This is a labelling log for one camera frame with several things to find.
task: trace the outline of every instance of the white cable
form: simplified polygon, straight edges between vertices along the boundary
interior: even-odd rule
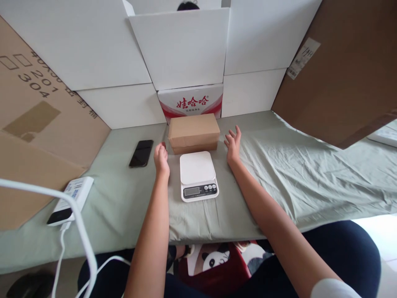
[[[70,227],[70,221],[64,223],[61,227],[61,248],[62,252],[58,260],[58,265],[57,265],[57,271],[55,273],[55,279],[54,279],[54,285],[53,285],[53,291],[51,293],[51,298],[55,298],[55,294],[57,291],[57,285],[58,285],[58,279],[59,279],[59,273],[61,271],[61,262],[63,259],[63,254],[65,253],[65,241],[63,240],[63,237],[65,235],[66,230]]]
[[[77,204],[74,201],[74,199],[71,196],[69,196],[63,192],[57,191],[57,190],[52,190],[49,188],[36,186],[36,185],[32,185],[32,184],[27,184],[27,183],[22,183],[22,182],[10,181],[10,180],[6,180],[6,179],[0,179],[0,186],[7,187],[7,188],[14,188],[14,189],[18,189],[18,190],[36,192],[36,193],[40,193],[43,195],[49,195],[52,197],[57,197],[57,198],[65,200],[70,205],[70,208],[72,209],[72,211],[74,213],[76,225],[79,230],[81,242],[83,243],[83,247],[84,247],[84,250],[85,250],[86,256],[87,256],[88,266],[90,268],[90,280],[89,280],[87,291],[84,295],[84,298],[88,298],[91,295],[91,292],[92,292],[95,282],[96,282],[98,265],[96,263],[94,251],[92,250],[91,243],[88,238],[86,228],[84,226],[83,218],[81,217],[80,210],[77,207]]]
[[[131,265],[131,263],[130,263],[129,261],[127,261],[126,259],[124,259],[124,258],[122,258],[122,257],[120,257],[120,256],[112,256],[112,257],[110,257],[109,259],[107,259],[106,262],[103,263],[101,267],[99,267],[99,269],[98,269],[98,271],[97,271],[96,273],[98,274],[98,273],[102,270],[102,268],[105,267],[106,264],[109,263],[111,260],[121,261],[121,262],[127,264],[128,266]],[[83,293],[84,290],[87,288],[88,282],[86,282],[86,284],[84,285],[84,287],[81,288],[81,290],[77,293],[77,295],[76,295],[75,298],[79,298],[79,297],[80,297],[81,293]]]

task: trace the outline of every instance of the hair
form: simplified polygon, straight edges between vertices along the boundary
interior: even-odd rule
[[[178,11],[180,11],[180,10],[197,10],[197,9],[200,9],[200,8],[197,6],[197,4],[195,4],[191,1],[182,2],[178,6]]]

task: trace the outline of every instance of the forearm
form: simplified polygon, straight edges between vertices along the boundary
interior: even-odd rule
[[[156,177],[132,258],[125,298],[163,297],[167,262],[168,177]]]
[[[252,216],[268,238],[298,295],[310,297],[315,284],[324,278],[340,280],[245,166],[236,161],[230,163],[230,168]]]

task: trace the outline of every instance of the kitchen scale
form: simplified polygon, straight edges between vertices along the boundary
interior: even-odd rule
[[[182,201],[195,202],[218,196],[218,182],[208,151],[183,154],[180,168]]]

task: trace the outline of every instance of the white sleeve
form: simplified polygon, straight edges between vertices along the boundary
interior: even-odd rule
[[[355,290],[337,279],[322,279],[314,286],[310,298],[361,298]]]

